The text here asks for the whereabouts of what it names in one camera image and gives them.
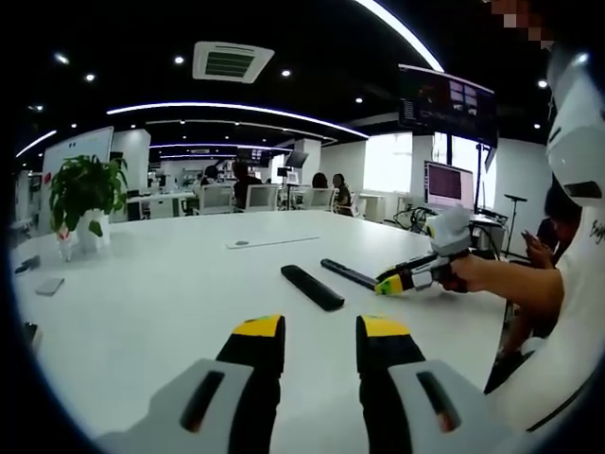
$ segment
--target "smartphone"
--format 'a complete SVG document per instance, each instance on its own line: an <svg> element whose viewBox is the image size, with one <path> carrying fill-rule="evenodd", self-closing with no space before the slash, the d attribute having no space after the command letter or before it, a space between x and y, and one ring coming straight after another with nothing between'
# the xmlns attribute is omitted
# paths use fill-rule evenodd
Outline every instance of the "smartphone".
<svg viewBox="0 0 605 454"><path fill-rule="evenodd" d="M36 293L43 296L53 296L57 293L57 290L61 286L65 279L62 277L54 277L52 279L46 279L44 283L36 288Z"/></svg>

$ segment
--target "computer monitor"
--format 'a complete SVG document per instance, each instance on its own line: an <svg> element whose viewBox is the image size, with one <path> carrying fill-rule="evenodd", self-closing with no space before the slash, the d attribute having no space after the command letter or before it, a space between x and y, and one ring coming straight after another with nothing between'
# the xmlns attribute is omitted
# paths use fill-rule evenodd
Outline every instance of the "computer monitor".
<svg viewBox="0 0 605 454"><path fill-rule="evenodd" d="M474 210L473 172L445 164L424 162L424 203L436 208L462 205Z"/></svg>
<svg viewBox="0 0 605 454"><path fill-rule="evenodd" d="M303 168L304 161L308 157L308 153L302 151L292 151L285 160L284 166L293 168Z"/></svg>
<svg viewBox="0 0 605 454"><path fill-rule="evenodd" d="M498 146L495 93L469 80L399 65L399 124Z"/></svg>

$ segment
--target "hand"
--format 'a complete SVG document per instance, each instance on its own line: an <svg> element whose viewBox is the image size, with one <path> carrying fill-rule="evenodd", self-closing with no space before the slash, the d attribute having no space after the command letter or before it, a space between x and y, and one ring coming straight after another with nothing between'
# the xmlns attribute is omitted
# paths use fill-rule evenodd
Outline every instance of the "hand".
<svg viewBox="0 0 605 454"><path fill-rule="evenodd" d="M484 260L476 255L467 255L451 263L452 273L464 281L468 291L481 291L485 285L485 266L490 260ZM460 291L461 283L458 280L440 282L446 290Z"/></svg>
<svg viewBox="0 0 605 454"><path fill-rule="evenodd" d="M533 241L527 245L527 257L531 263L538 268L552 268L552 252L545 244L540 241Z"/></svg>

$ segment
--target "led light strip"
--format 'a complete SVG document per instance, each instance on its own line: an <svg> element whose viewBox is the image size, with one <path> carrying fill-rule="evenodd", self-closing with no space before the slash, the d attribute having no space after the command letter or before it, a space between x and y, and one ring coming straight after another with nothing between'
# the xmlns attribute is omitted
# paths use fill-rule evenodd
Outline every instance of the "led light strip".
<svg viewBox="0 0 605 454"><path fill-rule="evenodd" d="M350 134L354 134L354 135L358 135L359 137L363 137L364 139L369 138L369 135L366 135L362 132L350 130L349 128L345 128L344 126L339 126L339 125L335 125L334 123L329 123L327 121L318 120L317 118L311 118L310 116L298 115L297 113L276 111L274 109L265 109L264 107L245 106L242 104L226 104L226 103L221 103L221 102L158 102L155 104L141 104L139 106L130 106L130 107L123 107L121 109L113 109L111 111L107 111L107 115L124 114L126 112L143 111L146 109L157 109L160 107L216 107L216 108L220 108L220 109L237 109L240 111L252 111L252 112L258 112L260 114L281 115L281 116L287 116L290 118L296 118L297 120L309 121L311 123L316 123L318 125L327 126L328 128L334 128L337 130L345 131Z"/></svg>
<svg viewBox="0 0 605 454"><path fill-rule="evenodd" d="M23 148L21 151L19 151L16 155L15 158L18 158L19 156L21 156L23 153L25 153L26 151L28 151L30 148L35 147L36 145L38 145L40 142L42 142L43 140L46 140L48 137L50 137L51 135L55 135L57 133L57 130L48 132L47 134L43 135L42 137L37 138L36 140L34 140L31 144L29 144L27 147Z"/></svg>
<svg viewBox="0 0 605 454"><path fill-rule="evenodd" d="M181 124L182 121L184 121L185 124L187 124L187 123L222 123L222 124L234 125L234 126L238 126L238 125L239 126L253 126L255 128L263 128L263 129L268 129L268 130L282 131L284 129L282 126L271 126L271 125L265 125L263 123L251 123L249 121L199 120L196 118L190 118L190 119L180 118L178 120L151 120L151 121L146 121L145 124L146 125L164 125L164 124L170 124L170 123L180 123ZM309 132L309 131L294 130L292 128L287 128L287 130L288 130L288 132L297 132L298 134L309 135L311 137L317 137L322 140L330 140L330 141L337 142L337 139L335 139L334 137L329 137L327 135L315 134L314 132Z"/></svg>
<svg viewBox="0 0 605 454"><path fill-rule="evenodd" d="M388 12L384 7L378 5L374 0L354 0L356 3L366 8L374 16L378 17L385 24L395 30L409 45L411 45L416 52L426 61L426 63L433 68L435 71L444 73L443 67L437 61L437 59L431 54L428 48L416 38L416 35L410 31L409 28L404 26L399 19Z"/></svg>
<svg viewBox="0 0 605 454"><path fill-rule="evenodd" d="M167 156L160 156L160 159L170 158L235 158L234 154L171 154Z"/></svg>
<svg viewBox="0 0 605 454"><path fill-rule="evenodd" d="M172 148L172 147L237 147L244 149L261 149L265 151L271 151L276 149L278 151L292 151L292 148L278 148L278 147L261 147L256 145L238 145L238 144L166 144L166 145L151 145L149 148Z"/></svg>

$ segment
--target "black ceiling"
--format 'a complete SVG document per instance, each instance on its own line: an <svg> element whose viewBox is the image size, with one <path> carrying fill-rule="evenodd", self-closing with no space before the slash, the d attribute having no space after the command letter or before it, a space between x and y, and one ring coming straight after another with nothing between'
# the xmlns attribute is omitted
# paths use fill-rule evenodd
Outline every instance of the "black ceiling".
<svg viewBox="0 0 605 454"><path fill-rule="evenodd" d="M496 91L500 135L543 142L550 92L537 87L547 51L523 31L503 28L480 0L380 0L432 51L446 72ZM220 0L125 6L104 2L85 9L44 7L27 18L16 59L20 66L14 153L40 135L52 138L20 158L37 169L38 153L74 133L131 124L150 132L152 144L224 142L275 146L308 131L339 141L347 132L291 118L208 108L166 108L107 116L109 109L167 101L212 101L266 107L347 124L397 110L397 63L427 67L396 32L353 0ZM222 41L273 49L253 84L194 80L194 44ZM56 52L70 64L54 60ZM185 57L176 65L177 55ZM289 69L291 77L281 72ZM84 80L88 73L95 80ZM361 96L364 102L355 103ZM40 113L28 106L43 105ZM264 129L224 123L149 125L158 120L206 119L266 124ZM72 123L78 127L70 128ZM544 127L536 131L534 123ZM396 123L379 128L394 131ZM375 133L373 129L358 131ZM152 153L151 159L157 159Z"/></svg>

